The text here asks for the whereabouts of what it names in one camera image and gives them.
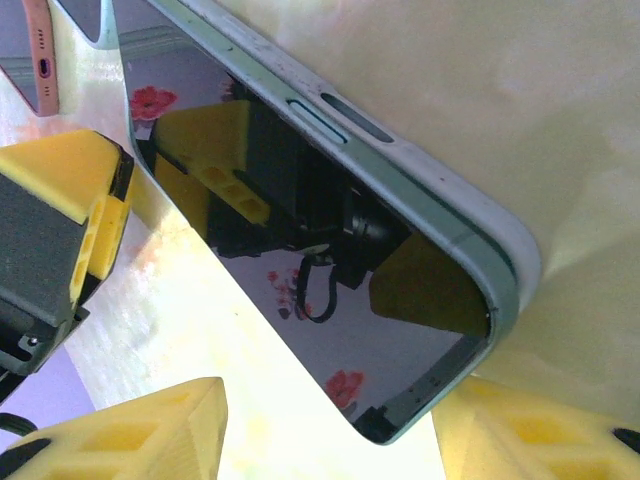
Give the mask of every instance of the smartphone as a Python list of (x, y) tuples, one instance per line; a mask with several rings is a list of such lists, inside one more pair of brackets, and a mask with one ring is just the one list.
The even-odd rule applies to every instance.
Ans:
[(148, 172), (318, 393), (397, 439), (513, 326), (539, 262), (528, 231), (215, 2), (205, 19), (111, 1)]
[(0, 69), (37, 116), (58, 113), (53, 26), (47, 0), (0, 2)]

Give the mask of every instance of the black phone screen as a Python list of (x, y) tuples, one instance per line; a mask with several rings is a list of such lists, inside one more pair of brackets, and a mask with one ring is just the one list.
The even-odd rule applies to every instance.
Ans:
[(113, 3), (146, 167), (345, 419), (388, 442), (486, 346), (482, 293), (153, 6)]

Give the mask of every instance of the hole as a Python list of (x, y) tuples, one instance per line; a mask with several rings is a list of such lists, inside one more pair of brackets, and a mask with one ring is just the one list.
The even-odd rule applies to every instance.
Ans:
[(93, 247), (94, 237), (95, 235), (93, 233), (89, 233), (84, 236), (84, 240), (82, 241), (82, 249), (80, 250), (80, 253), (82, 253), (83, 255), (86, 255), (91, 251), (91, 248)]
[(133, 452), (144, 445), (156, 428), (157, 425), (151, 423), (110, 425), (85, 443), (82, 450), (85, 452)]
[(240, 202), (240, 208), (242, 208), (248, 215), (255, 215), (262, 212), (262, 205), (253, 198)]
[(73, 285), (79, 287), (87, 274), (88, 260), (82, 260), (76, 265), (76, 272), (73, 274)]
[(568, 425), (546, 417), (519, 417), (507, 419), (511, 428), (525, 443), (552, 445), (557, 443), (586, 445), (588, 439)]
[(604, 461), (566, 460), (549, 464), (558, 480), (613, 480), (611, 468)]
[(113, 467), (56, 468), (45, 480), (111, 480), (118, 474)]
[(241, 196), (244, 192), (239, 185), (231, 185), (224, 189), (224, 193), (233, 198)]
[(204, 176), (207, 179), (211, 180), (211, 182), (213, 182), (214, 184), (219, 184), (227, 181), (227, 176), (224, 174), (224, 172), (214, 167), (207, 168), (204, 171)]
[(100, 222), (100, 218), (102, 218), (102, 210), (104, 209), (104, 205), (102, 202), (96, 203), (96, 206), (93, 208), (93, 212), (91, 212), (91, 218), (89, 219), (90, 227), (97, 227)]
[(49, 60), (47, 60), (46, 58), (40, 59), (40, 62), (38, 62), (38, 71), (40, 72), (40, 76), (42, 78), (49, 78), (49, 76), (51, 75)]
[(183, 393), (182, 395), (174, 395), (172, 397), (167, 398), (162, 401), (163, 405), (180, 405), (185, 400), (187, 400), (191, 395), (188, 393)]
[(367, 132), (376, 140), (379, 140), (383, 143), (393, 143), (392, 137), (390, 137), (388, 134), (380, 130), (373, 123), (371, 123), (369, 120), (364, 118), (362, 115), (360, 115), (358, 112), (356, 112), (353, 108), (351, 108), (349, 105), (344, 103), (339, 98), (334, 97), (330, 93), (322, 93), (320, 97), (329, 105), (331, 105), (334, 109), (336, 109), (340, 114), (342, 114), (343, 116), (351, 120), (353, 123), (355, 123), (358, 127), (360, 127), (362, 130)]

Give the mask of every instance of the black cable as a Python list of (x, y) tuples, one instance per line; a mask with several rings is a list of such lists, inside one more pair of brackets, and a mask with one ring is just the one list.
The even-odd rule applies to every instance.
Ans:
[(324, 323), (329, 320), (336, 311), (338, 306), (338, 281), (336, 279), (336, 267), (331, 269), (329, 275), (329, 303), (326, 310), (316, 317), (309, 315), (307, 312), (307, 286), (309, 284), (309, 274), (313, 265), (314, 256), (306, 255), (300, 263), (300, 273), (298, 274), (298, 283), (296, 284), (296, 304), (303, 315), (315, 323)]
[(0, 429), (24, 437), (38, 430), (38, 427), (33, 422), (18, 415), (0, 413)]

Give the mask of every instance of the phone port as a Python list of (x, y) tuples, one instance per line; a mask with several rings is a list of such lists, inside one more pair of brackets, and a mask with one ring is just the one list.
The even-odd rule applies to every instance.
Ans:
[(51, 68), (49, 67), (49, 60), (43, 58), (38, 62), (38, 71), (42, 78), (49, 78), (51, 75)]

